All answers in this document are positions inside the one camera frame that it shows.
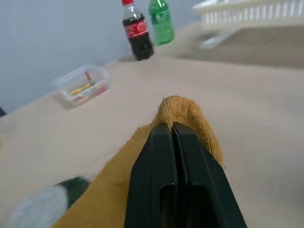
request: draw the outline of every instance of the brown cloth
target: brown cloth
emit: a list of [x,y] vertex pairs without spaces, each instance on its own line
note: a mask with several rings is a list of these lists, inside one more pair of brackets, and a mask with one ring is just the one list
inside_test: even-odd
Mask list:
[[173,122],[191,127],[223,165],[222,150],[200,107],[179,96],[165,98],[149,125],[140,127],[105,165],[88,190],[52,228],[123,228],[131,169],[153,127]]

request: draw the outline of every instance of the green soda bottle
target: green soda bottle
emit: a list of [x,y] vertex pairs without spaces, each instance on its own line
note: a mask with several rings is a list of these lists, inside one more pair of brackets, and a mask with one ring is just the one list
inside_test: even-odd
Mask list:
[[174,39],[174,31],[167,0],[150,0],[149,13],[155,30],[155,45],[162,45]]

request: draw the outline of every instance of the red bottle cap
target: red bottle cap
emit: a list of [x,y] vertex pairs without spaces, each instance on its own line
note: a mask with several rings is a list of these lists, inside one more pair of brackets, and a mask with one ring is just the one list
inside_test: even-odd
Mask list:
[[133,3],[133,0],[122,0],[123,5],[129,5]]

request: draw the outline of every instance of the gray wall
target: gray wall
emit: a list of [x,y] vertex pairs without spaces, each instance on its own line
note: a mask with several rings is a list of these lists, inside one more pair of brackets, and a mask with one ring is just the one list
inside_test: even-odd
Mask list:
[[[149,0],[135,3],[148,18]],[[196,3],[170,1],[175,28],[196,19]],[[54,90],[54,78],[129,53],[122,14],[120,0],[1,0],[0,106],[11,112]]]

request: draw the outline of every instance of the coca-cola bottle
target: coca-cola bottle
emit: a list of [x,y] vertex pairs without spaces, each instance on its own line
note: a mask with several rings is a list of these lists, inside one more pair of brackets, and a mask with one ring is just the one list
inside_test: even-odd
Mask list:
[[123,26],[137,60],[148,59],[153,55],[148,26],[144,15],[134,6],[133,0],[122,0],[124,6]]

